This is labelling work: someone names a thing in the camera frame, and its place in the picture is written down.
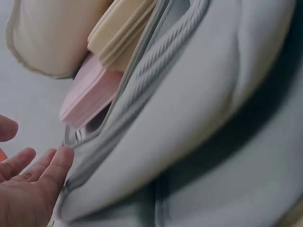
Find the fingertip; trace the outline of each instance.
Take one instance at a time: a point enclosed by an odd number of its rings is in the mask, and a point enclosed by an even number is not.
[[[33,149],[33,148],[25,148],[20,152],[19,155],[25,161],[26,160],[32,161],[36,157],[37,153],[36,153],[35,149]]]
[[[60,147],[58,150],[64,152],[68,157],[74,158],[74,150],[70,147]]]
[[[56,163],[59,163],[62,166],[70,168],[74,159],[74,151],[70,147],[60,147],[53,160]]]
[[[0,141],[11,140],[16,136],[18,129],[19,125],[16,121],[0,115]]]

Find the padded cushion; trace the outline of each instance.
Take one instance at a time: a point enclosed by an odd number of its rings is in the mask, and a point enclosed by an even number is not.
[[[6,45],[28,70],[71,76],[87,53],[87,38],[112,0],[15,0]]]

